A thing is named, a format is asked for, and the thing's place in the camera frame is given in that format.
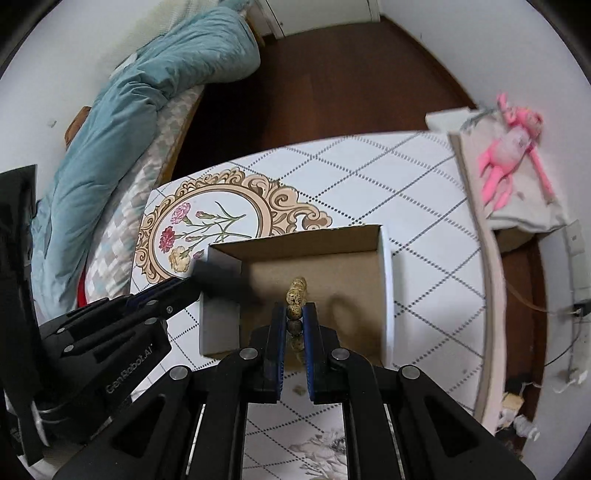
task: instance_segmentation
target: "white door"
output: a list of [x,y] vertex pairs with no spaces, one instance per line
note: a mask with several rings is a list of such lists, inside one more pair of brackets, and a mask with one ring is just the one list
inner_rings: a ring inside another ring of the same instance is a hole
[[371,22],[372,0],[261,0],[284,35],[345,23]]

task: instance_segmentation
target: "pink toy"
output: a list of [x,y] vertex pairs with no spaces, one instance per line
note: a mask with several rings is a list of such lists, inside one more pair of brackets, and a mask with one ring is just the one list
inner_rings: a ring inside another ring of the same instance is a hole
[[535,141],[542,131],[543,120],[541,115],[527,108],[508,106],[506,93],[501,93],[497,100],[503,117],[511,130],[504,137],[495,140],[478,158],[481,177],[487,167],[492,167],[482,189],[484,205],[494,198],[503,179],[507,180],[507,186],[495,203],[493,210],[499,210],[507,205],[513,191],[512,173],[517,169],[526,154],[530,155],[531,162],[538,177],[540,177],[547,199],[552,201],[554,199],[554,190],[542,168],[540,157],[535,149]]

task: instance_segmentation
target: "pillow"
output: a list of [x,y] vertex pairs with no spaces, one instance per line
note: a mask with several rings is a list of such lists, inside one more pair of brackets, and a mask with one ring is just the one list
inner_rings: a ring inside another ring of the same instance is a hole
[[84,291],[91,303],[129,293],[139,226],[150,192],[170,172],[189,127],[203,86],[176,96],[157,116],[156,137],[111,194],[92,237]]
[[115,67],[125,68],[122,62],[139,48],[159,35],[168,33],[183,20],[211,10],[218,2],[219,0],[162,0],[98,60],[99,69],[111,73]]

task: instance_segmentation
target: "flower illustration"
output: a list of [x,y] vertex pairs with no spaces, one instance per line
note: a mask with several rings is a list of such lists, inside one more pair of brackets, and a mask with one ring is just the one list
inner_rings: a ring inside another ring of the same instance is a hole
[[163,253],[167,253],[174,245],[174,230],[171,226],[168,226],[162,232],[160,236],[160,250]]
[[215,218],[215,215],[212,215],[211,213],[205,213],[202,212],[201,210],[199,210],[198,212],[195,212],[195,216],[197,218],[205,218],[206,220],[211,220],[212,218]]
[[347,480],[347,457],[345,433],[332,430],[317,434],[300,445],[291,445],[290,450],[305,454],[309,464],[302,468],[306,474],[314,475],[311,480]]
[[173,217],[171,218],[171,223],[173,225],[177,225],[180,222],[184,221],[184,218],[187,216],[189,210],[191,209],[191,204],[189,202],[184,202],[174,210]]
[[189,252],[182,245],[172,249],[170,255],[168,256],[168,260],[170,261],[170,267],[176,273],[186,272],[189,269],[189,264],[191,263]]

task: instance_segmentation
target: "cardboard box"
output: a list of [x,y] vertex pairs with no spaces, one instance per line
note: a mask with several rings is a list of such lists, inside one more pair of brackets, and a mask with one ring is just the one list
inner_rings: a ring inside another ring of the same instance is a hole
[[[394,289],[389,244],[383,226],[361,225],[209,245],[207,261],[249,277],[264,304],[247,309],[204,298],[200,303],[201,354],[248,345],[252,330],[271,321],[274,303],[285,302],[291,281],[304,277],[308,301],[316,303],[320,324],[336,330],[345,348],[376,365],[391,367]],[[290,348],[286,349],[285,368],[302,368]]]

